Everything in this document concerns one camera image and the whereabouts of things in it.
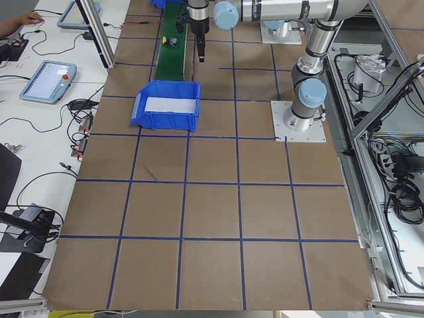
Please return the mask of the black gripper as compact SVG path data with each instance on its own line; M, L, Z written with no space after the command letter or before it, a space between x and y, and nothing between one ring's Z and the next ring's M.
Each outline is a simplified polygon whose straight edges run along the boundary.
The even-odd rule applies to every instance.
M199 62L204 63L204 35L209 32L209 1L188 0L183 1L183 14L187 14L187 23L191 25L197 46Z

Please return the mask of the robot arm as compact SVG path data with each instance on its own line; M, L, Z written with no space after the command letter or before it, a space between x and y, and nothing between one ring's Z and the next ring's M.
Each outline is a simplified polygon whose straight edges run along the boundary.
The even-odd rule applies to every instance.
M178 32L186 25L195 36L199 60L205 57L205 35L209 20L222 30L231 30L238 23L310 20L315 24L309 35L305 52L291 71L295 99L284 113L284 124L293 131L306 131L327 95L325 84L319 80L323 60L344 20L359 13L367 1L218 1L212 11L208 1L187 1L178 13L175 24Z

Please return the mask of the person's hand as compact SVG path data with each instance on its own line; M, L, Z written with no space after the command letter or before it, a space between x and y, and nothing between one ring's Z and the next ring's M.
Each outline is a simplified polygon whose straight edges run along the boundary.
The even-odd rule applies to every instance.
M25 13L18 17L19 25L36 25L39 23L43 23L44 19L42 16L34 11Z

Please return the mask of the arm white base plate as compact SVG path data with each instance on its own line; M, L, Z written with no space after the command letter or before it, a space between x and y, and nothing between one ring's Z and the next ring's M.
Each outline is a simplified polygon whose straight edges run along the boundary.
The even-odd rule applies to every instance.
M264 44L301 45L302 28L296 21L262 21L260 30Z
M271 101L274 139L276 142L326 142L323 122L316 110L310 119L300 119L292 113L292 101Z

